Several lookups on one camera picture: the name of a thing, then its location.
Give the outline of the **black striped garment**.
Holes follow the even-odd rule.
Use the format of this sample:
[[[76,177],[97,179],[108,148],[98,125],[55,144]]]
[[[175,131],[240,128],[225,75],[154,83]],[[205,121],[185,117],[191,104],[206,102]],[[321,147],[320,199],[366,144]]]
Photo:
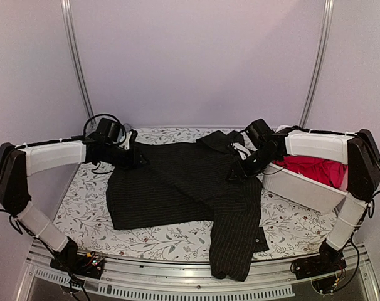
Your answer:
[[[246,280],[253,254],[267,250],[260,227],[261,181],[228,181],[235,156],[232,131],[215,131],[195,142],[139,144],[149,163],[115,168],[106,202],[116,230],[132,230],[190,221],[210,221],[211,274],[218,279]]]

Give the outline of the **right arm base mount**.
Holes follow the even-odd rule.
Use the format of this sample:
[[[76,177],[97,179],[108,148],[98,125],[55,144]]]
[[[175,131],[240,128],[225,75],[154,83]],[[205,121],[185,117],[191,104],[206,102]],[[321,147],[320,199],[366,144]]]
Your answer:
[[[314,278],[313,289],[321,294],[332,294],[345,276],[346,261],[342,250],[334,250],[326,242],[319,248],[319,254],[294,260],[290,271],[297,280]]]

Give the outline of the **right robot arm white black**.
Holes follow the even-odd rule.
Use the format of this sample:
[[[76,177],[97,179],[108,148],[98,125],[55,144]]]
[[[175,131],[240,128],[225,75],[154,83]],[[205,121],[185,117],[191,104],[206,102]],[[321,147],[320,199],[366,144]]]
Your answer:
[[[263,187],[299,205],[327,214],[342,205],[324,240],[327,250],[314,258],[318,273],[337,265],[340,251],[362,223],[380,184],[380,153],[371,132],[333,132],[281,126],[272,130],[263,120],[243,133],[254,150],[232,140],[236,156],[227,179],[263,176]]]

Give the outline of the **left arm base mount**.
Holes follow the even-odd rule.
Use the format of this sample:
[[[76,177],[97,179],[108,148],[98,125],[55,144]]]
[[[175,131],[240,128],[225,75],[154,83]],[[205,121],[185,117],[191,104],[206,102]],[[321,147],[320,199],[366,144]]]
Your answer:
[[[68,243],[60,252],[53,253],[50,267],[59,271],[83,277],[101,279],[105,265],[101,253],[89,251],[85,255],[78,253],[78,245],[68,238]]]

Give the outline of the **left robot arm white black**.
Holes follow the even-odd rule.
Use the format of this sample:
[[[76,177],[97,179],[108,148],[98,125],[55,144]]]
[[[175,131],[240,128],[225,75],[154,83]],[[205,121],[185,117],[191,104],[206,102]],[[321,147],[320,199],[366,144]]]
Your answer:
[[[77,244],[35,205],[28,180],[64,166],[101,162],[121,169],[135,169],[146,165],[148,160],[136,145],[105,144],[93,139],[0,146],[0,212],[10,215],[19,231],[26,230],[34,239],[59,253],[59,263],[69,272],[77,272],[83,265],[81,256],[73,251]]]

